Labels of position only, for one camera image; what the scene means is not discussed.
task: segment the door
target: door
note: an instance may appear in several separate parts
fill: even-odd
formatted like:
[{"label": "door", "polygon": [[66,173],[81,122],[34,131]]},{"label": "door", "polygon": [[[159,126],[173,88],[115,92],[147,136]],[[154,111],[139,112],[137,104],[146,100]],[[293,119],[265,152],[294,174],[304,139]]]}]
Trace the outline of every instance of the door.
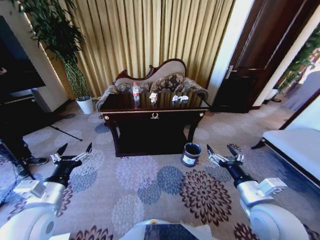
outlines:
[{"label": "door", "polygon": [[313,14],[319,0],[255,0],[213,102],[247,113]]}]

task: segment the white bench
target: white bench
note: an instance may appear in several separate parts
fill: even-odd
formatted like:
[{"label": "white bench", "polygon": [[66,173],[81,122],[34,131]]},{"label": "white bench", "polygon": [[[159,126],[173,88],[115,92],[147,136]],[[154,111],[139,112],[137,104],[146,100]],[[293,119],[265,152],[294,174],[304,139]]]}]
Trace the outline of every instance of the white bench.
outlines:
[{"label": "white bench", "polygon": [[266,131],[252,149],[264,145],[320,186],[320,131],[311,128]]}]

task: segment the plastic water bottle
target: plastic water bottle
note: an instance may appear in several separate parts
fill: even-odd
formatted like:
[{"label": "plastic water bottle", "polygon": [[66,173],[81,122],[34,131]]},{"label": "plastic water bottle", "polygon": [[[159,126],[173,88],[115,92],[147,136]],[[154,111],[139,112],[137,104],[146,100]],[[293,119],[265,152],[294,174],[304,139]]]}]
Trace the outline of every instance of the plastic water bottle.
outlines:
[{"label": "plastic water bottle", "polygon": [[133,82],[133,86],[132,86],[132,93],[133,93],[133,99],[135,101],[139,101],[140,97],[139,97],[139,87],[137,85],[137,83],[134,81]]}]

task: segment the shoe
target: shoe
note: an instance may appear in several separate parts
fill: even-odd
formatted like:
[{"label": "shoe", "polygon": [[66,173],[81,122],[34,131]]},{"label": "shoe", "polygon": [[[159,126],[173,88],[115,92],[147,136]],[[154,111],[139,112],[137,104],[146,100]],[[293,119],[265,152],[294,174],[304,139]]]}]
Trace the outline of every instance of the shoe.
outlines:
[{"label": "shoe", "polygon": [[42,164],[46,164],[48,162],[48,159],[32,156],[27,158],[25,162],[28,165],[42,165]]},{"label": "shoe", "polygon": [[18,165],[15,168],[16,168],[16,171],[18,172],[19,178],[25,178],[26,176],[28,176],[27,171],[21,165]]}]

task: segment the person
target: person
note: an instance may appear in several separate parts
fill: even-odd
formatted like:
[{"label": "person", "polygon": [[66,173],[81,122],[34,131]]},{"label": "person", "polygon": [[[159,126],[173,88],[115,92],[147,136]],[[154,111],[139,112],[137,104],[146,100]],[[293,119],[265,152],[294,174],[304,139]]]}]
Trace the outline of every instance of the person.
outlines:
[{"label": "person", "polygon": [[0,155],[11,161],[20,178],[25,178],[29,175],[22,164],[31,166],[42,165],[48,162],[47,158],[34,157],[28,148],[28,144],[19,135],[10,137],[1,136]]},{"label": "person", "polygon": [[[4,76],[8,71],[0,65],[0,77]],[[17,126],[22,124],[13,120],[11,112],[6,111],[6,107],[1,106],[0,117],[0,155],[5,156],[15,166],[18,176],[25,178],[28,172],[23,168],[22,164],[42,165],[48,162],[48,159],[34,157],[28,148],[28,144],[23,140],[22,131]]]}]

